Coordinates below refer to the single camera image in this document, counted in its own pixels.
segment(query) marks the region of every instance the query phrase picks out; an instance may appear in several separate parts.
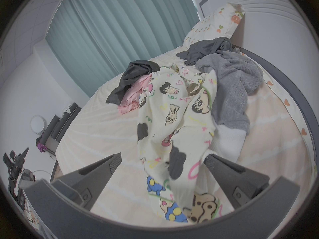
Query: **mattress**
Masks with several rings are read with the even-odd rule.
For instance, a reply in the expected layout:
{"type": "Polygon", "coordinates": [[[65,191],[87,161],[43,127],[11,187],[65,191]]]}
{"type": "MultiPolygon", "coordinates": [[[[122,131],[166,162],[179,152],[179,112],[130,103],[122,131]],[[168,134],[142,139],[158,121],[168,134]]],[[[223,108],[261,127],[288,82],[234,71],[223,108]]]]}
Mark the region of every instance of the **mattress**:
{"type": "MultiPolygon", "coordinates": [[[[185,66],[184,61],[176,57],[176,53],[184,50],[187,48],[180,46],[150,60],[159,66],[170,63],[185,66]]],[[[196,70],[194,66],[189,66],[189,69],[196,70]]],[[[285,176],[300,185],[297,200],[286,217],[288,220],[305,199],[315,177],[312,146],[311,140],[309,142],[307,134],[304,134],[306,124],[297,105],[263,70],[264,82],[248,96],[245,112],[250,120],[250,133],[237,163],[267,174],[270,183],[278,176],[285,176]]],[[[70,173],[120,152],[122,163],[91,212],[106,219],[143,227],[188,225],[167,221],[152,211],[145,172],[137,156],[138,110],[120,115],[116,105],[105,103],[120,78],[121,75],[118,75],[102,85],[71,123],[56,150],[61,171],[63,174],[70,173]]],[[[232,208],[221,189],[214,195],[224,206],[232,208]]]]}

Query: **curtain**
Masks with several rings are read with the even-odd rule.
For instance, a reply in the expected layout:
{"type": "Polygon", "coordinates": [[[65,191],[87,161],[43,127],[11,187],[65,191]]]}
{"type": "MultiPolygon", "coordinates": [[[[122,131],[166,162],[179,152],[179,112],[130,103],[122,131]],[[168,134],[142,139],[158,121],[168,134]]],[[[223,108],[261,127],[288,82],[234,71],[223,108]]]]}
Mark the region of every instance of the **curtain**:
{"type": "Polygon", "coordinates": [[[63,0],[46,40],[91,97],[129,62],[181,46],[198,21],[192,0],[63,0]]]}

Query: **ceiling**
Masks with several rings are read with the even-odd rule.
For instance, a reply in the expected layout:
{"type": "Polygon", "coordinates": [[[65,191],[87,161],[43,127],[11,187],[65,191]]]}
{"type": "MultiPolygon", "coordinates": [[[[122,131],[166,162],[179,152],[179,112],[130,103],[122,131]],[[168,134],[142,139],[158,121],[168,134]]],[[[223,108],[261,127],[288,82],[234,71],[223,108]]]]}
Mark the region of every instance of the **ceiling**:
{"type": "Polygon", "coordinates": [[[30,0],[10,28],[1,46],[5,70],[0,88],[10,74],[33,53],[33,46],[45,38],[50,19],[60,0],[30,0]]]}

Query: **orange heart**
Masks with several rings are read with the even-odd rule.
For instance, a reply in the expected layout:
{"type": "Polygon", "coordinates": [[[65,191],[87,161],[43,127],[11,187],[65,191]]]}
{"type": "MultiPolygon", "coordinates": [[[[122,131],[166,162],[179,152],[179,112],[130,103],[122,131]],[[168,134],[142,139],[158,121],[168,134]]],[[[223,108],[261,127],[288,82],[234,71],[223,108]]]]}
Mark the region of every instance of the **orange heart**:
{"type": "Polygon", "coordinates": [[[286,106],[290,106],[290,103],[288,102],[288,100],[287,100],[287,99],[285,99],[284,104],[285,104],[286,106]]]}
{"type": "Polygon", "coordinates": [[[305,131],[304,128],[301,130],[301,134],[302,134],[302,135],[307,135],[307,132],[305,131]]]}

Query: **white pillow with carrot print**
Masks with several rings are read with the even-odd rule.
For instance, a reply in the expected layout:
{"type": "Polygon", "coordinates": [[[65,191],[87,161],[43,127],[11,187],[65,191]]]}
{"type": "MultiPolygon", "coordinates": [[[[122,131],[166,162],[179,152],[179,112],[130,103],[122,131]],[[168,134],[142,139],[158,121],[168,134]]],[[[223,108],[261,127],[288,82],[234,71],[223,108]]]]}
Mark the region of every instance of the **white pillow with carrot print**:
{"type": "Polygon", "coordinates": [[[213,40],[225,36],[231,38],[245,11],[240,4],[227,3],[196,23],[184,39],[183,46],[189,48],[201,40],[213,40]]]}

